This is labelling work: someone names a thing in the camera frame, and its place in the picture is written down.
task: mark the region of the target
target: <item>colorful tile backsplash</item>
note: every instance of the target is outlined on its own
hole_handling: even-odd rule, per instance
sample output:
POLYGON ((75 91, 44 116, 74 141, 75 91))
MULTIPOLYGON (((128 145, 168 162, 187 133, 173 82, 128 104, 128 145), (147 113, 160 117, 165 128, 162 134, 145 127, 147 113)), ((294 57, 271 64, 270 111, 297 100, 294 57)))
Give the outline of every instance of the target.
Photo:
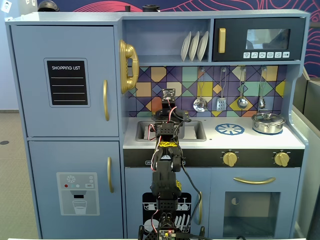
MULTIPOLYGON (((257 113, 260 92, 261 66, 246 66, 244 97, 248 106, 241 109, 237 105, 240 96, 240 66, 226 67, 226 84, 223 95, 226 98, 226 111, 217 110, 217 99, 221 95, 220 66, 205 66, 199 72, 197 66, 151 66, 140 67, 139 78, 135 88, 128 93, 128 111, 130 117, 151 117, 152 112, 161 109, 162 89, 175 89, 176 105, 189 112, 190 117, 251 117, 257 113), (193 103, 200 96, 208 102, 205 112, 196 112, 193 103)), ((265 109, 279 114, 285 89, 287 66, 267 66, 263 88, 265 109)))

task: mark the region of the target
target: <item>microwave buttons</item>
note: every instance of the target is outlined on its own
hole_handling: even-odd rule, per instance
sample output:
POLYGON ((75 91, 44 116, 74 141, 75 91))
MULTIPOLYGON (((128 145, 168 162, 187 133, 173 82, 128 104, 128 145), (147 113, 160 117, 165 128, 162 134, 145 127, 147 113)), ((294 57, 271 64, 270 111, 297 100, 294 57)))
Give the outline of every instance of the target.
POLYGON ((282 57, 282 52, 281 51, 276 51, 275 56, 276 59, 280 59, 282 57))
POLYGON ((250 58, 250 52, 244 52, 243 53, 243 58, 244 59, 249 59, 250 58))
POLYGON ((251 53, 251 58, 252 58, 252 59, 257 59, 257 58, 258 58, 258 52, 257 52, 257 51, 252 52, 252 53, 251 53))
POLYGON ((273 51, 268 51, 266 53, 266 58, 267 59, 273 59, 274 58, 275 53, 273 51))
POLYGON ((259 52, 259 58, 260 59, 265 59, 266 58, 266 52, 265 51, 259 52))
POLYGON ((287 58, 289 58, 289 56, 290 56, 290 52, 289 51, 284 51, 283 52, 283 55, 282 55, 283 58, 287 59, 287 58))

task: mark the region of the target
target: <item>hanging utensil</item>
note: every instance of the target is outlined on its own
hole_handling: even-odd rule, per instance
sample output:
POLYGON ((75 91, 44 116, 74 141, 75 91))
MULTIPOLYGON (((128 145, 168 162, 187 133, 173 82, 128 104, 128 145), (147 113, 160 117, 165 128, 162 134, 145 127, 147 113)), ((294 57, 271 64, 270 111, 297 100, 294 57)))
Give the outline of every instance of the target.
POLYGON ((219 112, 227 110, 227 101, 226 101, 226 98, 224 97, 224 89, 226 86, 226 80, 227 80, 227 69, 226 69, 226 67, 222 67, 220 70, 221 96, 216 101, 216 110, 219 112), (224 73, 224 85, 223 86, 221 85, 222 73, 224 73))
POLYGON ((202 81, 202 86, 200 86, 200 82, 198 80, 198 85, 200 87, 200 98, 197 98, 194 103, 193 103, 193 108, 194 110, 196 110, 197 112, 204 112, 208 106, 208 103, 205 99, 202 98, 202 89, 205 85, 205 78, 204 76, 202 77, 203 81, 202 81))
POLYGON ((246 72, 247 69, 245 66, 241 67, 241 75, 240 75, 240 97, 238 99, 238 107, 241 109, 245 109, 248 106, 248 100, 244 97, 245 83, 246 83, 246 72), (243 84, 241 83, 242 73, 244 73, 243 84))
POLYGON ((266 107, 266 101, 264 99, 264 88, 267 82, 267 74, 268 74, 268 69, 266 66, 263 66, 261 68, 261 76, 260 76, 260 82, 259 82, 259 91, 260 91, 260 97, 259 97, 259 102, 258 102, 258 107, 260 109, 264 109, 266 107), (262 83, 262 74, 263 72, 265 72, 265 78, 264 78, 264 82, 262 83))

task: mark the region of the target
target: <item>black cable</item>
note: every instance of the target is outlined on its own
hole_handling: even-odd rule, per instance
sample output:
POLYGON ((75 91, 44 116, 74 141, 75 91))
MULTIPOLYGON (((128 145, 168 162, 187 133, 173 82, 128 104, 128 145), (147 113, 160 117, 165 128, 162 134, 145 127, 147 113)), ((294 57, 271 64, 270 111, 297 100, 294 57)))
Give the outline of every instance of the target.
POLYGON ((246 238, 244 236, 238 236, 236 239, 246 240, 246 238))
POLYGON ((187 225, 186 225, 186 227, 185 227, 185 229, 188 229, 188 227, 189 227, 189 225, 191 224, 191 221, 192 221, 192 219, 193 219, 193 217, 194 217, 194 215, 195 215, 195 213, 196 213, 196 210, 197 210, 197 208, 198 208, 198 206, 199 206, 199 204, 200 204, 200 202, 201 202, 201 200, 202 200, 202 195, 201 195, 200 191, 196 188, 194 182, 192 181, 191 177, 189 176, 187 170, 185 169, 185 166, 184 166, 184 163, 183 163, 184 153, 183 153, 180 145, 178 144, 178 142, 177 142, 177 140, 176 140, 175 138, 173 139, 173 141, 174 141, 174 143, 177 145, 177 147, 179 148, 180 153, 181 153, 181 166, 182 166, 182 169, 183 169, 185 175, 187 176, 187 178, 189 179, 192 187, 194 188, 194 190, 195 190, 195 191, 198 193, 198 195, 199 195, 199 200, 198 200, 198 202, 196 203, 196 205, 195 205, 195 207, 194 207, 194 209, 193 209, 193 212, 192 212, 192 214, 191 214, 191 217, 190 217, 190 219, 189 219, 189 222, 187 223, 187 225))
POLYGON ((174 115, 177 119, 179 119, 179 120, 181 120, 181 121, 185 121, 183 118, 179 117, 179 116, 175 113, 175 111, 176 111, 176 109, 174 109, 174 110, 172 111, 173 115, 174 115))
POLYGON ((205 236, 199 236, 199 235, 193 235, 186 232, 177 232, 175 234, 177 239, 202 239, 202 240, 212 240, 211 238, 205 237, 205 236))
POLYGON ((178 126, 175 128, 174 132, 173 132, 173 137, 175 137, 178 129, 182 126, 182 124, 184 124, 184 123, 190 123, 191 121, 192 121, 192 120, 191 120, 190 118, 188 118, 188 119, 185 119, 185 120, 183 120, 182 122, 180 122, 180 123, 178 124, 178 126))

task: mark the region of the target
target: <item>oven handle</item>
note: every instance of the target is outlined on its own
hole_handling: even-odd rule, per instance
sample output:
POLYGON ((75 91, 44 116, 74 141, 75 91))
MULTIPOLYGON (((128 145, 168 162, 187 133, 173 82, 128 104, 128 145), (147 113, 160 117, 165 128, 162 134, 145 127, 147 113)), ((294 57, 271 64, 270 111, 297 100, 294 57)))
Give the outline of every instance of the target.
POLYGON ((198 225, 200 225, 202 222, 202 199, 203 199, 202 191, 200 192, 200 195, 201 195, 201 201, 199 203, 199 222, 198 222, 198 225))
POLYGON ((276 180, 275 177, 270 177, 267 180, 264 181, 250 181, 250 180, 245 180, 241 177, 234 177, 234 180, 236 180, 237 182, 243 183, 243 184, 254 184, 254 185, 260 185, 260 184, 269 184, 272 183, 276 180))
POLYGON ((219 28, 219 46, 218 52, 224 54, 226 52, 226 29, 219 28))

